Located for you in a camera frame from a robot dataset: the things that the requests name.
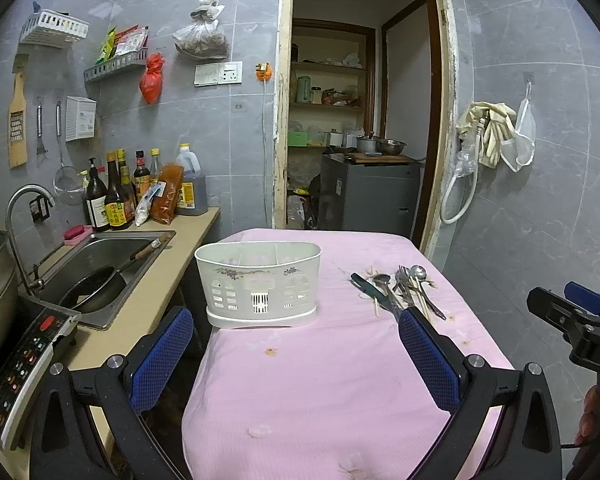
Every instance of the kitchen counter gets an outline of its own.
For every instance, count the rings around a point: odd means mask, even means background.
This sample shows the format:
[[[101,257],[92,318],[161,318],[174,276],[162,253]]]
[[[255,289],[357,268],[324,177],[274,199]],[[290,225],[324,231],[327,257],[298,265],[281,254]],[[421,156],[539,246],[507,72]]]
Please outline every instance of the kitchen counter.
[[[139,228],[128,231],[173,230],[175,236],[158,255],[131,292],[108,330],[94,330],[80,326],[76,346],[62,359],[71,370],[99,367],[110,355],[126,355],[143,335],[152,332],[176,290],[184,271],[193,259],[209,228],[216,220],[219,208],[210,207],[200,216],[176,216],[170,226],[148,220]],[[41,274],[67,254],[71,248],[63,247],[42,266]],[[108,452],[113,438],[100,408],[92,408],[93,418]],[[29,479],[29,447],[0,452],[0,462],[17,480]]]

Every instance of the red plastic bag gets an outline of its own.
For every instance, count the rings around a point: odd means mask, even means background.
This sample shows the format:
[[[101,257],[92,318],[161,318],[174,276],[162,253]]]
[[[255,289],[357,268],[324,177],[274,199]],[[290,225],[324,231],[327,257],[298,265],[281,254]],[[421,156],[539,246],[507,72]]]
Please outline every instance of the red plastic bag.
[[[140,78],[140,91],[147,104],[155,104],[162,92],[162,66],[164,59],[160,54],[151,54],[146,59],[146,71]]]

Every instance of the pink soap dish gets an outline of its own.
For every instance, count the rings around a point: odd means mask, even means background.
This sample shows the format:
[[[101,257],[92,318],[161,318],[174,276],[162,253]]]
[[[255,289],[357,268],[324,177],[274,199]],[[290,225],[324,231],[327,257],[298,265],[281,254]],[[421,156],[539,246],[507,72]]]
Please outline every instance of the pink soap dish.
[[[90,225],[85,225],[84,226],[84,231],[82,231],[80,234],[75,235],[73,238],[70,238],[69,240],[65,240],[64,244],[68,245],[68,246],[74,246],[79,244],[81,241],[83,241],[85,238],[89,237],[90,235],[93,234],[93,227],[91,227]]]

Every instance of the refrigerator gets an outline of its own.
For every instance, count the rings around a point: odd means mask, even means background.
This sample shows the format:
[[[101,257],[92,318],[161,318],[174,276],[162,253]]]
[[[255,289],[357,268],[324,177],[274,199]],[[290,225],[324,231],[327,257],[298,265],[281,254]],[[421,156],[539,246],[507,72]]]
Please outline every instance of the refrigerator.
[[[355,164],[342,154],[322,156],[318,229],[411,237],[419,164]]]

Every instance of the stainless steel sink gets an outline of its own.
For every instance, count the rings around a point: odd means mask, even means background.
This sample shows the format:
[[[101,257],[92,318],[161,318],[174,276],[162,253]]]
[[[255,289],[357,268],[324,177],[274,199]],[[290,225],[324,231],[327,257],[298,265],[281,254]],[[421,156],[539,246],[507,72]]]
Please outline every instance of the stainless steel sink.
[[[129,259],[138,249],[145,247],[165,233],[175,234],[174,231],[142,231],[142,232],[107,232],[95,233],[83,240],[68,254],[58,260],[42,278],[45,286],[36,291],[40,300],[58,304],[64,294],[81,278],[103,266],[118,267]],[[151,266],[165,245],[158,248],[148,258],[136,262],[122,273],[126,287],[120,295],[107,306],[82,314],[81,323],[100,329],[107,329],[116,314],[138,284],[146,270]]]

